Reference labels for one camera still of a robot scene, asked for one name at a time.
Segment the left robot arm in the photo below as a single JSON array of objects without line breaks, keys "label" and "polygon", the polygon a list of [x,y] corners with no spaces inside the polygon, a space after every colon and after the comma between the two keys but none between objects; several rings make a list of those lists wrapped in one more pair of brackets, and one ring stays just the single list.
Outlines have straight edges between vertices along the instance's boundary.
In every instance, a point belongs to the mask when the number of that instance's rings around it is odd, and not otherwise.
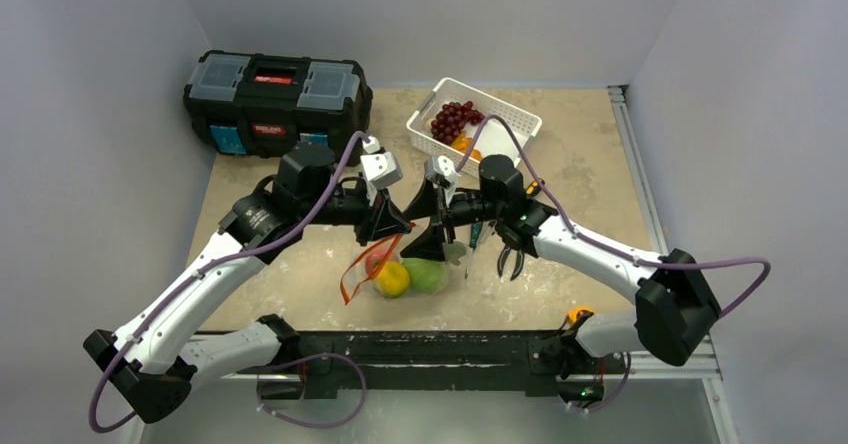
[{"label": "left robot arm", "polygon": [[196,259],[151,304],[84,349],[132,418],[158,422],[209,381],[252,367],[284,373],[304,362],[298,333],[278,316],[199,342],[200,326],[243,284],[296,244],[308,225],[349,226],[360,244],[410,230],[390,187],[403,173],[380,141],[355,133],[341,155],[299,144],[234,203]]}]

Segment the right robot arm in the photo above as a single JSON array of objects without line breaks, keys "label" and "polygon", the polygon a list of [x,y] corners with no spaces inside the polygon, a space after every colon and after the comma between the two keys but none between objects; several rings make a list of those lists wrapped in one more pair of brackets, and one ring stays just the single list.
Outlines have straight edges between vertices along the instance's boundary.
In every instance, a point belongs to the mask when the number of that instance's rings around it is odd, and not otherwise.
[{"label": "right robot arm", "polygon": [[506,156],[482,160],[476,189],[457,189],[455,175],[446,157],[426,164],[421,187],[403,214],[429,224],[402,256],[443,260],[457,227],[491,223],[507,247],[570,267],[627,299],[629,311],[581,317],[562,332],[561,356],[569,368],[584,371],[600,357],[633,351],[682,366],[719,319],[720,305],[690,254],[630,248],[573,224],[527,190]]}]

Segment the clear zip top bag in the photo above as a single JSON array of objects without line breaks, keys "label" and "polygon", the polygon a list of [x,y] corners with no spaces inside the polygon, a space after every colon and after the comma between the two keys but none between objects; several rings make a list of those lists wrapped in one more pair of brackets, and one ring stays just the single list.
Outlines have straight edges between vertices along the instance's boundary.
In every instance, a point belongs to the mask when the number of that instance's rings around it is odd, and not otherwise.
[{"label": "clear zip top bag", "polygon": [[456,279],[471,257],[471,248],[454,242],[444,246],[446,261],[402,257],[401,234],[380,239],[353,256],[339,280],[345,305],[366,291],[384,299],[434,295]]}]

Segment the green cabbage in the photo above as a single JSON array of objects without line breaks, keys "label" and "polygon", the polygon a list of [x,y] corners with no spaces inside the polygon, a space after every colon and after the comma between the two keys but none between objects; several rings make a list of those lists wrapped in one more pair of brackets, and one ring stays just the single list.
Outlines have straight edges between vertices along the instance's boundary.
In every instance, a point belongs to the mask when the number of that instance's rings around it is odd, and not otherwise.
[{"label": "green cabbage", "polygon": [[450,270],[446,262],[410,258],[403,261],[410,277],[410,288],[422,294],[434,294],[442,290],[449,280]]}]

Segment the pink peach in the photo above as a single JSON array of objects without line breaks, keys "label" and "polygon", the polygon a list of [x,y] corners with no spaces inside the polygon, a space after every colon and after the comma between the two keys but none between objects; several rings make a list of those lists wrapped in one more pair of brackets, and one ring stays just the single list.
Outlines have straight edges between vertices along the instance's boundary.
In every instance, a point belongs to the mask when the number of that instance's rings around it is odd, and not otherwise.
[{"label": "pink peach", "polygon": [[366,274],[373,275],[390,258],[391,255],[387,251],[374,251],[368,254],[364,265]]}]

